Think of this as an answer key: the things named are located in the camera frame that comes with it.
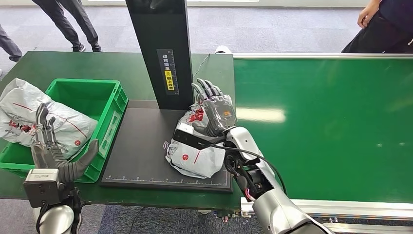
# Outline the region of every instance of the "floor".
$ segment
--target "floor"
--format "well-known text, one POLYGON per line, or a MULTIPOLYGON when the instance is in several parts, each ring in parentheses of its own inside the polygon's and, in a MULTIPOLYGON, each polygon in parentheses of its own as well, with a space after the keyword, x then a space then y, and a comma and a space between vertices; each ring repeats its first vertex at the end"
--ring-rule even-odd
MULTIPOLYGON (((105 52, 139 52, 125 7, 87 7, 105 52)), ((193 53, 213 52, 226 45, 233 52, 339 53, 358 32, 359 9, 188 9, 193 53)), ((69 21, 87 44, 75 20, 69 21)), ((0 24, 25 53, 31 50, 71 51, 71 45, 37 7, 0 7, 0 24)), ((0 50, 3 76, 14 66, 0 50)), ((0 233, 34 234, 27 201, 0 200, 0 233)), ((86 206, 81 234, 126 234, 137 207, 86 206)), ((255 218, 237 218, 223 224, 214 215, 193 210, 148 208, 134 225, 140 234, 252 234, 262 233, 255 218)))
MULTIPOLYGON (((104 51, 140 51, 126 7, 87 7, 86 11, 104 51)), ((358 12, 357 8, 190 7, 191 51, 213 52, 218 45, 226 45, 233 52, 338 53, 359 30, 358 12)), ((76 21, 67 12, 66 16, 87 44, 76 21)), ((0 24, 24 53, 71 51, 71 44, 38 7, 0 7, 0 24)), ((4 73, 13 65, 0 50, 4 73)))

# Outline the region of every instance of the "black pants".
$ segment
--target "black pants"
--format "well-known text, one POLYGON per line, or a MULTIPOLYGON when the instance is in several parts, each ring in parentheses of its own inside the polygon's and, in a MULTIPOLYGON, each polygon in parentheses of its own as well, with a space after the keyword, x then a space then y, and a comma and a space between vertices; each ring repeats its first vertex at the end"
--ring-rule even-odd
POLYGON ((342 53, 413 53, 413 33, 397 28, 377 12, 342 53))
POLYGON ((83 8, 81 0, 32 0, 53 20, 56 27, 73 46, 79 46, 79 37, 64 16, 61 5, 76 19, 91 45, 97 44, 97 33, 83 8))
POLYGON ((0 47, 9 54, 11 61, 17 62, 21 58, 21 51, 17 45, 9 38, 0 25, 0 47))

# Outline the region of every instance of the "red stripe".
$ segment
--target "red stripe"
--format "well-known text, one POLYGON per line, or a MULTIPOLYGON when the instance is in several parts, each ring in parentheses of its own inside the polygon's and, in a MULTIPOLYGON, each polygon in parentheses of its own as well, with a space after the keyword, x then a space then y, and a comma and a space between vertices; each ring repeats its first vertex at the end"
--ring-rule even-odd
POLYGON ((71 123, 70 121, 68 121, 66 118, 63 118, 62 116, 58 116, 58 115, 53 114, 53 113, 50 113, 50 114, 55 115, 55 116, 57 116, 57 117, 59 117, 59 118, 64 119, 66 122, 68 122, 69 124, 73 125, 80 133, 82 133, 82 134, 85 136, 86 139, 88 138, 88 137, 82 132, 82 130, 80 130, 78 127, 76 127, 76 125, 74 125, 73 123, 71 123))
POLYGON ((198 154, 196 155, 196 158, 195 158, 194 164, 195 164, 196 160, 198 159, 198 156, 199 156, 199 153, 200 153, 200 152, 201 152, 201 151, 199 150, 199 151, 198 151, 198 154))
MULTIPOLYGON (((14 103, 14 102, 13 102, 13 104, 16 105, 16 106, 19 106, 19 107, 23 107, 23 108, 25 108, 25 109, 27 109, 27 110, 33 111, 32 109, 30 109, 30 108, 27 107, 27 106, 23 106, 23 105, 14 103)), ((62 116, 58 116, 58 115, 53 114, 53 113, 50 113, 50 114, 55 115, 55 116, 57 116, 57 117, 59 117, 59 118, 64 119, 66 122, 68 122, 69 124, 73 125, 80 133, 82 133, 82 134, 85 136, 86 139, 88 138, 88 137, 82 132, 82 130, 80 130, 76 125, 74 125, 73 123, 71 123, 70 121, 68 121, 66 118, 63 118, 62 116)))
POLYGON ((20 105, 20 104, 14 103, 14 102, 13 102, 13 104, 14 104, 14 105, 16 105, 16 106, 19 106, 19 107, 23 107, 23 108, 25 108, 25 109, 27 109, 27 110, 33 111, 32 109, 30 109, 30 108, 29 108, 29 107, 27 107, 27 106, 23 106, 23 105, 20 105))

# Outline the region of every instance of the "green plastic crate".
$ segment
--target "green plastic crate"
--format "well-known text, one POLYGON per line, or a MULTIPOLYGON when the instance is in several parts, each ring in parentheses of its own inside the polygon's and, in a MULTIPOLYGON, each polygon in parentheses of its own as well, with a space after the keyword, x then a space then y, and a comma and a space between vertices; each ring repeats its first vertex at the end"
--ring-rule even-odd
MULTIPOLYGON (((77 180, 81 183, 95 183, 105 164, 110 146, 126 110, 128 98, 120 82, 116 80, 55 79, 46 92, 54 101, 69 106, 90 118, 97 120, 91 139, 99 139, 99 153, 93 159, 85 174, 77 180)), ((87 147, 72 161, 78 160, 87 147)), ((29 147, 9 143, 0 153, 0 168, 26 178, 34 168, 29 147)))

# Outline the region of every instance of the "white plastic bag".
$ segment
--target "white plastic bag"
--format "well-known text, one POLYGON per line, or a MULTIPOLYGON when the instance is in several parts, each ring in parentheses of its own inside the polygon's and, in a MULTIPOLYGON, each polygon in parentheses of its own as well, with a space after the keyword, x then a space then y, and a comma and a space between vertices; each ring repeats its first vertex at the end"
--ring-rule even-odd
POLYGON ((0 137, 9 142, 31 146, 35 138, 36 110, 46 103, 55 117, 55 135, 65 159, 75 156, 90 139, 97 121, 61 103, 52 101, 37 87, 15 78, 0 96, 0 137))
MULTIPOLYGON (((205 115, 202 106, 195 103, 191 110, 179 120, 178 125, 182 122, 192 124, 201 123, 206 126, 208 117, 205 115)), ((196 178, 211 178, 216 172, 220 171, 224 162, 225 150, 208 147, 203 150, 185 145, 181 142, 171 140, 167 149, 166 159, 173 168, 181 174, 196 178)))

